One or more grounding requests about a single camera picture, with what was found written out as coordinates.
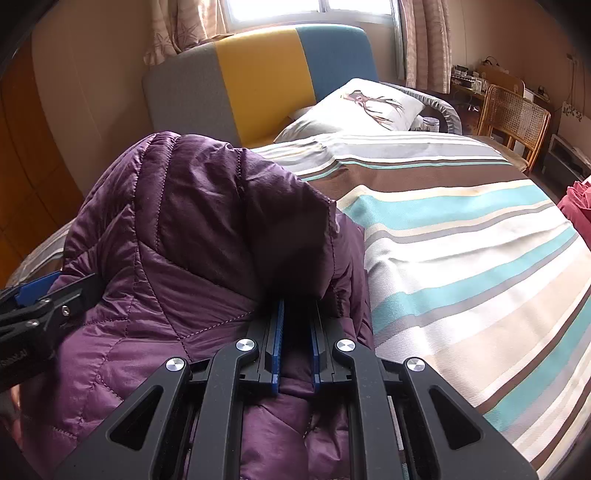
striped blanket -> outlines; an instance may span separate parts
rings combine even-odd
[[[427,360],[548,477],[591,414],[591,252],[552,201],[455,135],[255,151],[365,227],[377,354]]]

window frame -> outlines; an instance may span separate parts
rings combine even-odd
[[[317,0],[319,12],[301,12],[288,15],[277,15],[274,17],[257,18],[254,20],[239,21],[232,17],[228,0],[221,0],[222,15],[230,33],[237,33],[256,27],[268,25],[289,25],[301,23],[337,23],[337,24],[358,24],[375,23],[392,25],[392,14],[370,14],[356,10],[336,10],[329,7],[329,0]]]

multicolored headboard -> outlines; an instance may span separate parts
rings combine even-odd
[[[156,131],[260,147],[288,115],[350,79],[378,81],[365,32],[347,25],[263,28],[192,48],[153,67],[144,92]]]

silver screw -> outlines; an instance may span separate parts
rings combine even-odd
[[[182,358],[171,358],[166,362],[166,370],[171,372],[178,372],[184,367],[184,360]]]
[[[236,342],[236,348],[238,348],[241,352],[250,352],[255,347],[255,342],[250,340],[250,338],[243,338],[242,340],[238,340]]]
[[[423,362],[420,358],[410,358],[407,361],[407,367],[413,372],[422,372],[425,370],[425,362]]]
[[[355,342],[353,340],[349,340],[348,338],[343,338],[336,342],[336,347],[341,352],[352,352],[355,350]]]

curtain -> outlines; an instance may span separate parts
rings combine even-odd
[[[447,0],[400,0],[406,48],[406,86],[449,93],[452,48]]]
[[[227,32],[218,0],[151,0],[152,42],[144,56],[157,65]]]

